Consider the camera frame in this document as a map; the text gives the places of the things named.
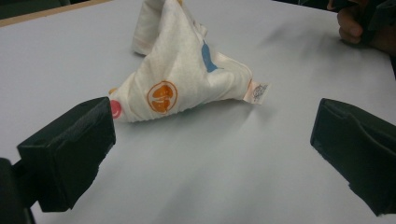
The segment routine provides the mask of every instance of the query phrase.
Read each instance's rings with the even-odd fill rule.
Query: triangular fabric bag
[[[252,82],[245,65],[211,51],[205,35],[182,1],[145,0],[133,46],[147,56],[110,93],[113,119],[158,119],[225,99],[260,104],[268,85]]]

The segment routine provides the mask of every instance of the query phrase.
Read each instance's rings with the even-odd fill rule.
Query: orange circle logo
[[[160,114],[166,114],[177,101],[177,89],[168,81],[154,85],[148,92],[148,104],[151,109]]]

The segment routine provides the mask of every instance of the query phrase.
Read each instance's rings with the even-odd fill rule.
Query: white fabric
[[[181,1],[145,0],[133,44],[136,52],[147,56],[110,94],[113,118],[157,119],[212,101],[247,98],[250,70],[210,51],[205,35],[206,28]]]

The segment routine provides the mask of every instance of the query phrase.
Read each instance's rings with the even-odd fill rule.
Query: table surface
[[[65,213],[37,223],[395,223],[376,217],[310,146],[321,98],[396,124],[389,56],[339,40],[334,13],[272,1],[184,1],[212,48],[271,82],[263,105],[228,100],[116,123],[117,144]],[[113,0],[0,28],[0,156],[135,71],[140,1]]]

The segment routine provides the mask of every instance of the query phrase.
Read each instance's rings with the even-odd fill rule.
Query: red circle
[[[117,119],[122,112],[121,104],[118,101],[111,100],[110,106],[111,106],[111,114],[113,116],[113,119]]]

